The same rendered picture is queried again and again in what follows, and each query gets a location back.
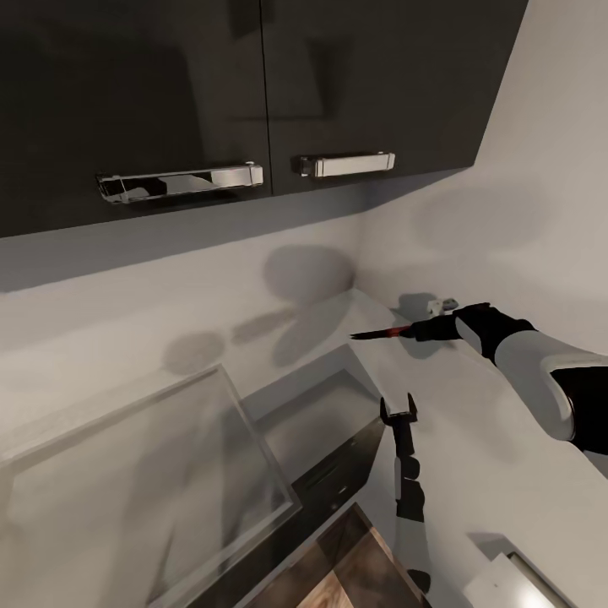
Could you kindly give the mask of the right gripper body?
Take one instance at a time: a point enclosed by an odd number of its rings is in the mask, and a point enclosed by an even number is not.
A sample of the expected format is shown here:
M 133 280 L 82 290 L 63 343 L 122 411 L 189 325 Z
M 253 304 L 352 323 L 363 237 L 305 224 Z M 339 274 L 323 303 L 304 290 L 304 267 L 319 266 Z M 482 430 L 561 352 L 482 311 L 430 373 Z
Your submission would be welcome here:
M 442 320 L 446 317 L 445 315 L 440 315 L 440 317 L 434 317 L 431 320 L 427 321 L 419 321 L 418 323 L 413 323 L 413 327 L 415 330 L 415 338 L 418 342 L 426 342 L 427 340 L 451 340 L 448 338 L 444 331 L 442 331 Z

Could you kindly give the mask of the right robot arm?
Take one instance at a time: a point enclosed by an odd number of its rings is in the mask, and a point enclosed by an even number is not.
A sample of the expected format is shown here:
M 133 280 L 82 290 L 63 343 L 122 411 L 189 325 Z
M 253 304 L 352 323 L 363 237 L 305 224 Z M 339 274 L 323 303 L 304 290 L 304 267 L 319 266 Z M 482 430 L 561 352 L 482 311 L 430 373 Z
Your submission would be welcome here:
M 573 443 L 608 480 L 608 356 L 543 334 L 490 302 L 458 307 L 453 297 L 431 300 L 429 320 L 400 336 L 465 339 L 501 371 L 548 435 Z

